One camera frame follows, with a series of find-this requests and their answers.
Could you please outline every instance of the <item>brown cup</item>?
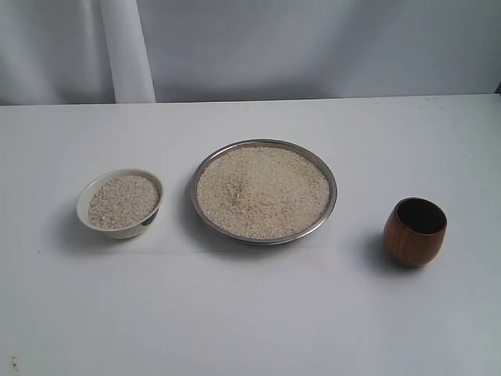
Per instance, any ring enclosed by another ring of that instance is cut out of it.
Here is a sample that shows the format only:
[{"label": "brown cup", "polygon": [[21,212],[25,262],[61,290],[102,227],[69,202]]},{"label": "brown cup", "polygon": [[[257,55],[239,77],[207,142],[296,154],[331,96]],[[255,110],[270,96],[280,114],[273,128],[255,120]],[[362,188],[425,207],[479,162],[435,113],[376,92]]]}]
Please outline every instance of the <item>brown cup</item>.
[{"label": "brown cup", "polygon": [[447,218],[435,204],[411,197],[400,201],[384,227],[386,251],[405,266],[429,263],[444,241]]}]

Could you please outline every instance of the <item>small bowl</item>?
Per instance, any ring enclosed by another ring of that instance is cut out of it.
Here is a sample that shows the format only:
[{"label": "small bowl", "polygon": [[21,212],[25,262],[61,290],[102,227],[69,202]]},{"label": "small bowl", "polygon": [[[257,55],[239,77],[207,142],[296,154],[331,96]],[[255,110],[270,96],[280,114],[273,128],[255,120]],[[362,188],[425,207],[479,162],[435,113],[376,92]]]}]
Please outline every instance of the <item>small bowl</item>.
[{"label": "small bowl", "polygon": [[[320,171],[323,173],[325,176],[327,182],[329,183],[329,200],[327,201],[327,206],[320,218],[318,218],[310,227],[307,227],[306,229],[298,232],[298,233],[293,233],[292,235],[288,237],[279,237],[276,239],[254,239],[250,237],[241,237],[238,235],[235,235],[233,233],[230,233],[229,231],[226,231],[222,229],[221,227],[217,226],[215,223],[213,223],[202,211],[202,208],[200,207],[198,203],[198,199],[196,197],[196,189],[198,186],[198,180],[202,176],[202,174],[205,171],[205,168],[207,166],[221,157],[222,155],[228,153],[230,150],[236,150],[241,147],[275,147],[279,149],[285,149],[285,150],[290,150],[295,152],[296,154],[301,155],[302,157],[306,158],[308,161],[312,162]],[[238,143],[232,143],[228,146],[225,146],[211,155],[209,155],[205,160],[200,164],[198,169],[195,171],[195,175],[192,178],[191,181],[191,199],[193,202],[193,206],[195,207],[196,212],[198,215],[202,218],[202,220],[209,225],[213,230],[217,231],[221,235],[224,235],[226,237],[229,237],[233,240],[239,241],[241,243],[246,243],[246,244],[254,244],[254,245],[274,245],[274,244],[283,244],[283,243],[288,243],[293,240],[297,240],[301,237],[305,237],[309,233],[312,233],[316,229],[318,229],[330,216],[330,213],[332,213],[332,210],[334,209],[334,205],[336,204],[336,199],[337,199],[337,184],[336,184],[336,179],[334,178],[333,173],[330,171],[329,167],[327,164],[325,164],[324,161],[322,161],[319,157],[314,155],[311,151],[306,150],[304,147],[295,145],[293,143],[288,143],[285,141],[278,141],[275,139],[249,139],[246,141],[240,141]]]},{"label": "small bowl", "polygon": [[[91,199],[94,197],[96,192],[101,189],[106,183],[115,178],[119,178],[121,176],[133,175],[133,176],[142,176],[143,178],[148,179],[150,182],[155,184],[158,189],[158,193],[160,194],[160,200],[158,201],[155,209],[151,211],[141,220],[141,222],[132,223],[130,226],[123,227],[120,229],[102,229],[99,227],[93,226],[88,220],[88,207],[91,202]],[[108,172],[105,175],[100,176],[88,186],[80,194],[77,202],[77,215],[80,221],[86,225],[89,229],[95,230],[106,237],[111,237],[113,239],[128,239],[129,237],[136,237],[139,234],[146,231],[151,223],[157,217],[158,209],[162,200],[164,198],[164,187],[162,186],[162,182],[158,179],[154,174],[144,170],[138,170],[135,168],[126,168],[123,170],[116,170],[112,172]]]}]

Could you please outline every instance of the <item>pile of rice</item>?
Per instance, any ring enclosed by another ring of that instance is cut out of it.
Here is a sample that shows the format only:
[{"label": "pile of rice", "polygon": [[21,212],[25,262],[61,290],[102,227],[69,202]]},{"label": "pile of rice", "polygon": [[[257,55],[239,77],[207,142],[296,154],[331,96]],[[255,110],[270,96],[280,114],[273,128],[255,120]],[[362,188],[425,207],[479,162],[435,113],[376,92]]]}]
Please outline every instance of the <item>pile of rice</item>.
[{"label": "pile of rice", "polygon": [[329,183],[290,150],[242,147],[211,162],[196,188],[204,214],[220,228],[253,239],[287,237],[310,227],[329,200]]},{"label": "pile of rice", "polygon": [[160,200],[157,186],[142,176],[110,180],[92,197],[88,220],[100,229],[121,229],[142,221]]}]

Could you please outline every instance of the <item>metal plate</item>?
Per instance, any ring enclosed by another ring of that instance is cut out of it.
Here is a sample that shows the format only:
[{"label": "metal plate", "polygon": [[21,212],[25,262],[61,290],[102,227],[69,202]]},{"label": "metal plate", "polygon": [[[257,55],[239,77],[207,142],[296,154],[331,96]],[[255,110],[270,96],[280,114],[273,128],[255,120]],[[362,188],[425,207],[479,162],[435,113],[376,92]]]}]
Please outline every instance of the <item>metal plate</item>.
[{"label": "metal plate", "polygon": [[[329,183],[329,200],[327,201],[327,206],[325,211],[322,213],[320,218],[313,223],[310,227],[300,231],[299,233],[294,233],[288,237],[279,237],[276,239],[254,239],[249,237],[240,237],[238,235],[232,234],[219,226],[216,226],[202,211],[198,199],[196,198],[196,187],[198,185],[198,180],[202,176],[205,171],[205,168],[214,160],[221,157],[223,154],[228,153],[230,150],[239,149],[241,147],[275,147],[279,149],[291,150],[302,157],[306,158],[310,162],[312,162],[325,176],[327,182]],[[294,145],[293,143],[287,143],[285,141],[278,141],[274,139],[249,139],[247,141],[240,141],[238,143],[232,143],[228,146],[225,146],[213,154],[209,155],[205,160],[200,164],[198,169],[195,171],[195,174],[191,181],[191,199],[193,202],[193,206],[195,207],[196,212],[202,218],[202,220],[212,227],[214,230],[219,232],[222,235],[232,238],[233,240],[247,243],[247,244],[256,244],[256,245],[272,245],[272,244],[283,244],[292,240],[299,239],[300,237],[304,237],[309,233],[312,233],[316,229],[318,229],[326,220],[329,218],[330,213],[334,209],[334,205],[336,204],[337,199],[337,184],[336,180],[329,167],[316,155],[314,155],[311,151],[306,150],[303,147],[298,145]]]}]

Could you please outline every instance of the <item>dark speck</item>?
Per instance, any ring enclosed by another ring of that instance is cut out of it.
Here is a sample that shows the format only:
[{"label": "dark speck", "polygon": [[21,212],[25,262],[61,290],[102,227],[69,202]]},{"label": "dark speck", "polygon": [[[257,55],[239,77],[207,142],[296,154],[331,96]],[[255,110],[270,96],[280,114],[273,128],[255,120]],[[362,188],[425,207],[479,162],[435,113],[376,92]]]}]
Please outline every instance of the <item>dark speck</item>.
[{"label": "dark speck", "polygon": [[18,368],[18,366],[17,366],[17,360],[16,360],[16,357],[15,357],[15,356],[11,356],[11,357],[10,357],[10,364],[11,364],[11,366],[13,367],[13,370],[14,370],[15,372],[19,372],[19,368]]}]

